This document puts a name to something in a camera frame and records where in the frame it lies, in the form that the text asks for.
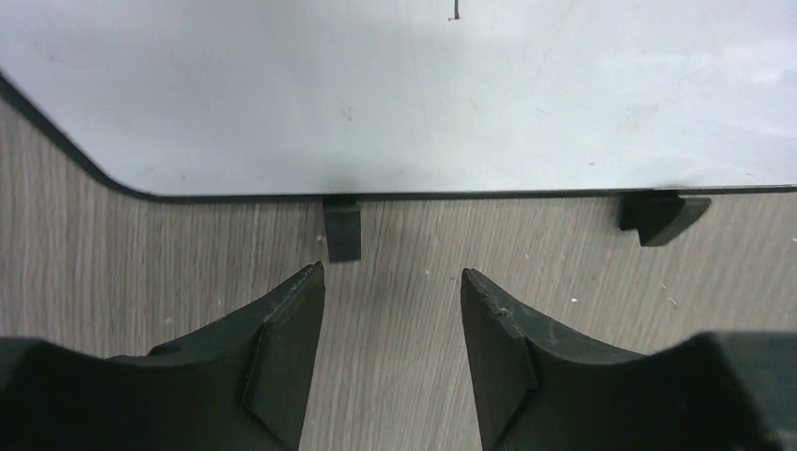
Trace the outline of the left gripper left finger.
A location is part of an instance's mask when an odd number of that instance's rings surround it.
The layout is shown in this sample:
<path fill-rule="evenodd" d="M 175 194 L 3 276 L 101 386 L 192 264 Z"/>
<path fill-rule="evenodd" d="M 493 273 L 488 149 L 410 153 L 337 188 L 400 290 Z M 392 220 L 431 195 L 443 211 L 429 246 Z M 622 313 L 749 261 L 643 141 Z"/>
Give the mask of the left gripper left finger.
<path fill-rule="evenodd" d="M 1 342 L 5 450 L 296 450 L 324 311 L 308 265 L 144 356 Z"/>

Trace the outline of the small whiteboard with stand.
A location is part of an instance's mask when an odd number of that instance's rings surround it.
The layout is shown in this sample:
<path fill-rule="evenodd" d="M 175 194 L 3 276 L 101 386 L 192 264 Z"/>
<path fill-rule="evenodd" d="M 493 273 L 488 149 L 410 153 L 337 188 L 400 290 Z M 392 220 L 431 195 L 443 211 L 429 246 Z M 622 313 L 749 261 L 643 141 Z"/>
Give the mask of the small whiteboard with stand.
<path fill-rule="evenodd" d="M 163 202 L 796 187 L 792 1 L 5 1 L 1 93 L 94 178 Z"/>

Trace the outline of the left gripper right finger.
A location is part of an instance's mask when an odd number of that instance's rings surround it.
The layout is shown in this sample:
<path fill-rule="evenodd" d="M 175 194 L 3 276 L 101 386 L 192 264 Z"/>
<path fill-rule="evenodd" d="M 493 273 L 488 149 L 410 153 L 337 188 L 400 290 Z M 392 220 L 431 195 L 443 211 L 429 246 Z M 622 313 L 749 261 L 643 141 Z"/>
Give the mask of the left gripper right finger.
<path fill-rule="evenodd" d="M 696 334 L 643 355 L 552 319 L 481 272 L 461 317 L 486 450 L 792 450 L 796 336 Z"/>

